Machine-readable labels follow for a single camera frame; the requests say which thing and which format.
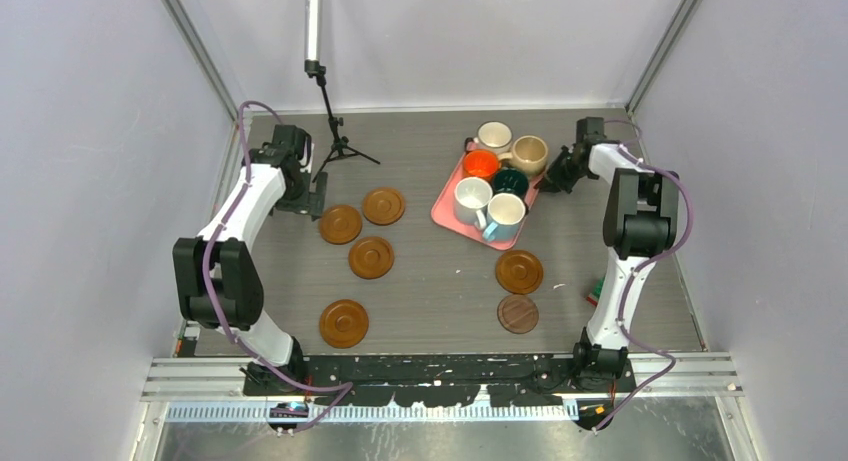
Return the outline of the brown wooden coaster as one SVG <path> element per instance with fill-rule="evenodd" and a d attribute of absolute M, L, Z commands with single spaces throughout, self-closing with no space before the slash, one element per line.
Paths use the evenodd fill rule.
<path fill-rule="evenodd" d="M 349 250 L 351 271 L 362 279 L 377 279 L 387 274 L 394 265 L 395 253 L 391 243 L 378 236 L 364 237 Z"/>
<path fill-rule="evenodd" d="M 387 226 L 399 221 L 405 209 L 404 196 L 391 187 L 378 187 L 369 191 L 362 203 L 364 217 L 372 224 L 379 226 Z"/>
<path fill-rule="evenodd" d="M 347 349 L 356 346 L 366 337 L 369 317 L 360 303 L 341 299 L 323 310 L 318 326 L 326 344 L 333 348 Z"/>
<path fill-rule="evenodd" d="M 319 233 L 330 244 L 344 245 L 355 240 L 362 227 L 359 211 L 353 206 L 340 204 L 324 211 L 319 222 Z"/>
<path fill-rule="evenodd" d="M 499 285 L 512 294 L 528 295 L 535 292 L 544 279 L 541 261 L 526 250 L 509 250 L 495 264 L 495 277 Z"/>

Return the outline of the dark walnut wooden coaster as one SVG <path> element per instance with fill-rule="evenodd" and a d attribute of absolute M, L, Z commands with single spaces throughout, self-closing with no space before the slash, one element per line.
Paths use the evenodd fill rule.
<path fill-rule="evenodd" d="M 526 295 L 510 294 L 497 307 L 497 319 L 501 326 L 513 334 L 532 331 L 539 321 L 539 310 L 535 302 Z"/>

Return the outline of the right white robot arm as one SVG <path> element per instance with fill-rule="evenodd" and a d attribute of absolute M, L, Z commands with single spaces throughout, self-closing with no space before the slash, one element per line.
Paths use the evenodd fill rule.
<path fill-rule="evenodd" d="M 605 134 L 601 117 L 577 121 L 575 141 L 563 147 L 536 187 L 570 193 L 583 178 L 609 185 L 602 222 L 607 271 L 594 314 L 573 350 L 571 386 L 598 391 L 620 379 L 628 361 L 631 317 L 658 256 L 677 238 L 678 189 L 674 182 Z"/>

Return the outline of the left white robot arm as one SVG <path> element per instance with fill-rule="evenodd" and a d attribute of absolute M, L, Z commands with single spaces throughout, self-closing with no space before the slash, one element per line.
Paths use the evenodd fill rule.
<path fill-rule="evenodd" d="M 312 176 L 312 137 L 275 125 L 270 140 L 247 152 L 236 186 L 197 235 L 172 250 L 183 318 L 213 329 L 255 359 L 280 393 L 298 393 L 307 379 L 302 348 L 264 309 L 264 288 L 251 252 L 267 217 L 280 210 L 321 217 L 327 176 Z"/>

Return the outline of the beige ceramic mug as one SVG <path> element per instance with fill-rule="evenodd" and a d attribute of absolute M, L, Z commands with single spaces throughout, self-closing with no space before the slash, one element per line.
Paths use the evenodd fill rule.
<path fill-rule="evenodd" d="M 511 148 L 497 155 L 498 160 L 529 178 L 535 178 L 546 170 L 549 156 L 547 143 L 540 137 L 525 135 L 515 140 Z"/>

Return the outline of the dark green ceramic mug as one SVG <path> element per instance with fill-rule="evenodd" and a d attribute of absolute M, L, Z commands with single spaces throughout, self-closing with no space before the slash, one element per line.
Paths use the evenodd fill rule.
<path fill-rule="evenodd" d="M 492 189 L 495 194 L 508 193 L 524 198 L 529 191 L 527 176 L 513 168 L 499 170 L 492 178 Z"/>

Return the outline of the light blue ceramic mug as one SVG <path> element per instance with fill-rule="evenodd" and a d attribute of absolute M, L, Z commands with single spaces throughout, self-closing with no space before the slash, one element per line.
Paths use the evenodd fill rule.
<path fill-rule="evenodd" d="M 512 240 L 526 215 L 527 206 L 522 198 L 512 193 L 495 194 L 481 224 L 482 239 L 487 243 Z"/>

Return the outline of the cream ceramic mug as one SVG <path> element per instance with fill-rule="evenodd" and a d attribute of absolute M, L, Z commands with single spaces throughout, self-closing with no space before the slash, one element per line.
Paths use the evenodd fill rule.
<path fill-rule="evenodd" d="M 476 135 L 464 142 L 466 153 L 474 150 L 486 150 L 502 154 L 510 149 L 513 141 L 511 128 L 500 121 L 487 121 L 477 128 Z"/>

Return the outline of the orange ceramic mug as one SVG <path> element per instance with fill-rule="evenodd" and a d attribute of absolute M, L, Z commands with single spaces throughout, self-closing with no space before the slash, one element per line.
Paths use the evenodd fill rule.
<path fill-rule="evenodd" d="M 476 149 L 464 155 L 461 169 L 464 178 L 477 177 L 490 182 L 501 169 L 501 162 L 495 153 Z"/>

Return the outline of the white ceramic mug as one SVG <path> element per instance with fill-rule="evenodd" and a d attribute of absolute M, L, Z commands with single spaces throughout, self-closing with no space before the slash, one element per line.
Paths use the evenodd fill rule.
<path fill-rule="evenodd" d="M 493 197 L 489 182 L 477 178 L 461 179 L 453 192 L 453 212 L 457 220 L 481 229 L 486 224 L 486 209 Z"/>

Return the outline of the colourful cube block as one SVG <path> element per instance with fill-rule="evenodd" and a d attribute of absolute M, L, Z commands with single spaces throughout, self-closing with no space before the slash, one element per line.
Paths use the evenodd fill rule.
<path fill-rule="evenodd" d="M 599 302 L 599 299 L 600 299 L 600 296 L 601 296 L 601 293 L 602 293 L 602 289 L 603 289 L 603 284 L 604 284 L 604 279 L 603 278 L 599 279 L 595 283 L 592 290 L 586 295 L 586 301 L 589 302 L 592 306 L 598 305 L 598 302 Z"/>

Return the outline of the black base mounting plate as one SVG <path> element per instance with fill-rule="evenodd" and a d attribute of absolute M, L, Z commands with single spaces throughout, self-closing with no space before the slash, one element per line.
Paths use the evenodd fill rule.
<path fill-rule="evenodd" d="M 466 407 L 486 393 L 494 407 L 519 407 L 552 406 L 557 394 L 623 394 L 636 387 L 631 369 L 615 382 L 578 378 L 569 354 L 316 355 L 292 372 L 279 370 L 311 388 L 296 388 L 251 362 L 240 369 L 243 394 L 303 396 L 328 406 L 337 393 L 314 389 L 350 383 L 352 389 L 341 406 Z"/>

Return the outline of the aluminium frame rail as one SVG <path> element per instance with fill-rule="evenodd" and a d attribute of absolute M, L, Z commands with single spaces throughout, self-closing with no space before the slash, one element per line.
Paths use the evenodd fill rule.
<path fill-rule="evenodd" d="M 324 423 L 574 421 L 604 414 L 625 398 L 664 399 L 740 397 L 743 387 L 735 366 L 725 353 L 681 353 L 675 365 L 648 353 L 633 354 L 636 387 L 623 394 L 564 393 L 552 406 L 494 407 L 484 393 L 466 407 L 427 408 L 418 403 L 401 407 L 341 406 L 350 383 L 334 388 L 316 387 L 318 393 L 337 393 L 328 406 L 303 396 L 246 396 L 240 369 L 249 360 L 240 357 L 159 358 L 149 370 L 142 390 L 146 402 L 160 402 L 165 417 L 175 422 L 294 422 L 319 419 Z"/>

